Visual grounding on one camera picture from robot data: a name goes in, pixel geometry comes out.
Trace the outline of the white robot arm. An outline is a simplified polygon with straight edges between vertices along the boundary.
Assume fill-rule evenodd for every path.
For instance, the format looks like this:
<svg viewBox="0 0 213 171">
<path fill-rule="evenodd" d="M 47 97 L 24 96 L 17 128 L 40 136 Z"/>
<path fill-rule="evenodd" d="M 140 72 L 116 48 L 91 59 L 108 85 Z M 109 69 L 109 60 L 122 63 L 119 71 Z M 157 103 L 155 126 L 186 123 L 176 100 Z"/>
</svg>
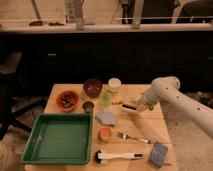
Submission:
<svg viewBox="0 0 213 171">
<path fill-rule="evenodd" d="M 177 77 L 159 77 L 151 82 L 137 101 L 136 110 L 142 112 L 164 100 L 183 111 L 201 130 L 213 139 L 213 109 L 193 100 L 179 91 Z"/>
</svg>

